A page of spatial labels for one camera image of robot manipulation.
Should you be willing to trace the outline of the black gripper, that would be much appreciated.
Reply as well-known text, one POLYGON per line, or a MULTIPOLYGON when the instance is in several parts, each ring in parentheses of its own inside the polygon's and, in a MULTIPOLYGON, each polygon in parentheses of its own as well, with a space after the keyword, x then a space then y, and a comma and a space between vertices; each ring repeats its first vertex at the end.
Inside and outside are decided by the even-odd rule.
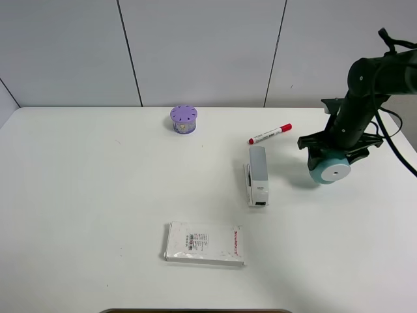
POLYGON ((369 156, 369 147, 380 147, 382 138, 375 134, 363 133, 355 143, 338 144, 329 133, 321 131, 299 137, 297 145, 299 149, 308 148, 308 169, 314 170, 325 159, 322 149, 341 151, 346 155, 348 163, 353 164, 369 156))

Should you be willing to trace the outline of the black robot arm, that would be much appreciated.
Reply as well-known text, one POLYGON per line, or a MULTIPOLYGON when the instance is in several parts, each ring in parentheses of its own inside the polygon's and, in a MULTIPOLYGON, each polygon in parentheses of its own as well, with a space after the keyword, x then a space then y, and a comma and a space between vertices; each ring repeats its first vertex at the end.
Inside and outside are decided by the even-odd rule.
POLYGON ((309 171, 331 158, 351 165, 367 157, 369 147, 382 145, 381 136, 365 130, 390 96, 416 94, 416 50, 361 58, 351 66, 347 83, 344 98, 321 100, 330 116, 324 130, 298 139, 298 148, 308 150, 309 171))

